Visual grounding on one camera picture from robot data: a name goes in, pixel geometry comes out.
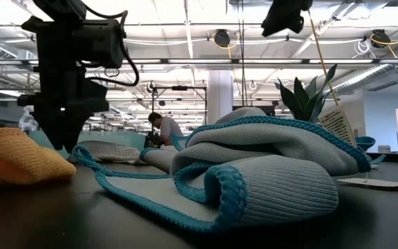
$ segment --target potted plant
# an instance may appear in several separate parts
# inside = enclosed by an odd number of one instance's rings
[[[294,80],[294,93],[283,86],[281,80],[278,79],[280,84],[276,84],[276,87],[281,90],[283,104],[290,109],[295,119],[311,123],[317,122],[317,118],[325,104],[325,99],[330,94],[323,94],[323,89],[334,77],[336,68],[337,64],[330,68],[325,82],[319,91],[317,91],[316,85],[317,77],[312,79],[306,88],[303,88],[302,82],[296,77]]]

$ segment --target gray towel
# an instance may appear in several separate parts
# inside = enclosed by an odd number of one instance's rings
[[[201,232],[301,221],[338,203],[331,176],[370,170],[365,155],[316,125],[239,109],[197,128],[179,152],[145,149],[140,158],[170,176],[124,175],[92,164],[108,191],[163,219]]]

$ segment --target desk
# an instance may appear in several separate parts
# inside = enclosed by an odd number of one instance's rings
[[[107,167],[164,173],[150,166]],[[226,248],[398,248],[398,192],[337,183],[340,201],[331,215],[274,228],[197,234],[106,193],[91,169],[77,170],[72,181],[0,189],[0,248],[210,248],[220,243]],[[398,163],[382,163],[369,177],[398,181]]]

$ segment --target man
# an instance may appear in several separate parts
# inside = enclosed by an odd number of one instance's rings
[[[160,130],[160,137],[164,145],[173,145],[171,135],[183,136],[178,123],[173,118],[162,117],[158,113],[149,115],[149,122]]]

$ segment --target column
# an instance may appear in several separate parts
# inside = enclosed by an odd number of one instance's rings
[[[233,111],[233,76],[231,71],[208,72],[207,124],[214,124],[219,118]]]

